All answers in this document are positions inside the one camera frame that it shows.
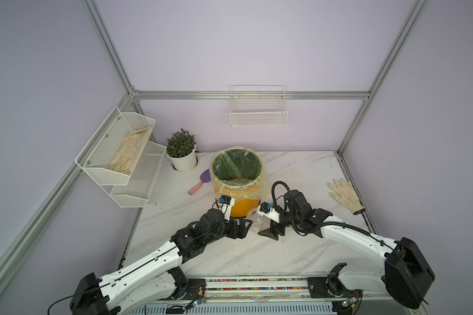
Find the glass oatmeal jar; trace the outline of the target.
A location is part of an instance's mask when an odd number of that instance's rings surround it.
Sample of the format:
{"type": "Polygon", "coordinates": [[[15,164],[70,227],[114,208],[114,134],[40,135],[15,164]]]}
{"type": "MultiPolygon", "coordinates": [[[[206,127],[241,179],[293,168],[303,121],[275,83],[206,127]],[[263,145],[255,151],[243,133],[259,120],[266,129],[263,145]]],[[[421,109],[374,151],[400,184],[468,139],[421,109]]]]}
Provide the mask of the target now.
{"type": "Polygon", "coordinates": [[[257,234],[270,227],[271,220],[258,214],[258,208],[252,209],[246,216],[246,219],[252,221],[251,230],[257,234]]]}

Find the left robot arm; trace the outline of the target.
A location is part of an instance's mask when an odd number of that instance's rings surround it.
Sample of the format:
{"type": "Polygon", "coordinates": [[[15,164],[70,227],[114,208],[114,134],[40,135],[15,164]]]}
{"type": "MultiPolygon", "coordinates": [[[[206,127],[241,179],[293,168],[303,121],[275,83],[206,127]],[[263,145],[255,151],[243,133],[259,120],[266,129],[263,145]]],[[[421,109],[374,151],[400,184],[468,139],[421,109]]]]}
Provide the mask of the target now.
{"type": "Polygon", "coordinates": [[[152,299],[178,299],[187,291],[189,283],[180,266],[199,256],[206,246],[222,238],[244,239],[252,221],[244,218],[225,217],[226,212],[209,209],[198,221],[179,229],[157,250],[120,269],[100,278],[95,273],[83,277],[73,295],[55,301],[69,300],[72,314],[122,314],[130,311],[134,293],[164,274],[173,284],[159,285],[146,294],[144,302],[152,299]]]}

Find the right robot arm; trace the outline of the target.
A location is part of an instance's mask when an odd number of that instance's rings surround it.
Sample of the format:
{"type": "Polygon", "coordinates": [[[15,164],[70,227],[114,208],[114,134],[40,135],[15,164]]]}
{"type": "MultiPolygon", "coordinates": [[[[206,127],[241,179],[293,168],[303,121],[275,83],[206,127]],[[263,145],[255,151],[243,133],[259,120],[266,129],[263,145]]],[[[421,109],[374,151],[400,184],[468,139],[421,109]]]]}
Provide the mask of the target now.
{"type": "Polygon", "coordinates": [[[278,240],[292,228],[301,236],[315,235],[334,241],[370,259],[375,268],[349,266],[339,262],[325,278],[321,292],[342,297],[356,291],[387,293],[399,304],[418,309],[435,280],[435,274],[417,244],[408,239],[393,240],[346,223],[322,208],[314,209],[298,190],[284,195],[285,205],[263,202],[258,215],[270,220],[260,236],[278,240]]]}

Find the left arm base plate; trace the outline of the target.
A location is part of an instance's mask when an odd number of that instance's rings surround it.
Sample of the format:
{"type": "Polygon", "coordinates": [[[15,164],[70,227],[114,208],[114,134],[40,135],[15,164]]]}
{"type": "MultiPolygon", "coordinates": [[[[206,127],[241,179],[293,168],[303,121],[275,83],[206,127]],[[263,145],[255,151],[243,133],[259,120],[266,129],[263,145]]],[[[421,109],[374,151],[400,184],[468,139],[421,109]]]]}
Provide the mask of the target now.
{"type": "Polygon", "coordinates": [[[181,301],[181,300],[193,300],[196,296],[199,296],[201,292],[205,295],[206,291],[206,279],[192,278],[189,279],[186,286],[182,287],[179,292],[174,293],[169,300],[181,301]]]}

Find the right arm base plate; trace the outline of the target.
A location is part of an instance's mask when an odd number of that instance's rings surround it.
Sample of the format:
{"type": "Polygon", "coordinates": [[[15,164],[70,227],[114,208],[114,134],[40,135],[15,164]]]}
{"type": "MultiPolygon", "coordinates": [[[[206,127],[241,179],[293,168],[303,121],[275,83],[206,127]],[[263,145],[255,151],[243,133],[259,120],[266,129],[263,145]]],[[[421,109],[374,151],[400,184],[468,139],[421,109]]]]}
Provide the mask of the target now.
{"type": "Polygon", "coordinates": [[[307,287],[310,297],[317,298],[359,298],[362,296],[361,290],[349,290],[345,288],[338,279],[325,277],[310,277],[307,279],[307,287]]]}

